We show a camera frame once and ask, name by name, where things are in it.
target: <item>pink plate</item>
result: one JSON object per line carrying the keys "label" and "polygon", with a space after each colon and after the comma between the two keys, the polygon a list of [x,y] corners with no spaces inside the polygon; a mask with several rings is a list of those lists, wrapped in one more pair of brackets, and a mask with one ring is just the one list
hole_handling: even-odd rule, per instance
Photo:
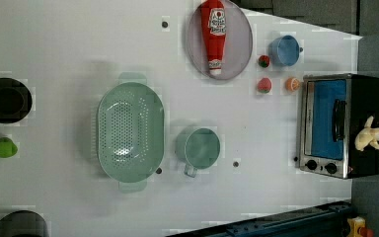
{"label": "pink plate", "polygon": [[201,9],[192,14],[187,30],[187,48],[192,63],[202,74],[214,79],[228,80],[239,75],[248,65],[252,54],[252,30],[245,14],[233,2],[221,0],[226,13],[226,43],[221,74],[209,73],[208,61],[201,32]]}

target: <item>black bowl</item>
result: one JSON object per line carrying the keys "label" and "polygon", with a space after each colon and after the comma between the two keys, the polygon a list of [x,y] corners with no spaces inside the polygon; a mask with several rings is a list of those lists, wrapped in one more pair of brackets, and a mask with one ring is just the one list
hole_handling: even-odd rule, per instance
{"label": "black bowl", "polygon": [[21,82],[0,78],[0,123],[13,123],[23,119],[31,110],[32,94]]}
{"label": "black bowl", "polygon": [[47,223],[35,212],[19,210],[0,220],[0,237],[48,237]]}

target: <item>oven door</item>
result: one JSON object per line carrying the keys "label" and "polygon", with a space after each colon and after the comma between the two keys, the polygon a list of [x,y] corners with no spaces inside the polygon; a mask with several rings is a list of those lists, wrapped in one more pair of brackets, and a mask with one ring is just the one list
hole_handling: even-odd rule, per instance
{"label": "oven door", "polygon": [[346,81],[307,83],[305,154],[342,160]]}

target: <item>mug handle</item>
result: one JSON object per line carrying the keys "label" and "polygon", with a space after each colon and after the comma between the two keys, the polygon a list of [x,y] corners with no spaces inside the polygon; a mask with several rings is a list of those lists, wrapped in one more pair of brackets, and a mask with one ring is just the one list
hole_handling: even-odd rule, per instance
{"label": "mug handle", "polygon": [[190,176],[191,178],[195,178],[195,176],[196,176],[196,168],[194,166],[186,164],[186,169],[184,170],[184,174],[186,174],[187,176]]}

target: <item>red ketchup bottle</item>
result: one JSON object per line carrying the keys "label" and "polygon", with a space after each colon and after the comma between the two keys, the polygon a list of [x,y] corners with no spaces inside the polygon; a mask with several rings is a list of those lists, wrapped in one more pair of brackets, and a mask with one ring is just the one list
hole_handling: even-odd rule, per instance
{"label": "red ketchup bottle", "polygon": [[219,0],[207,0],[201,5],[201,27],[210,74],[220,75],[226,41],[226,18],[224,6]]}

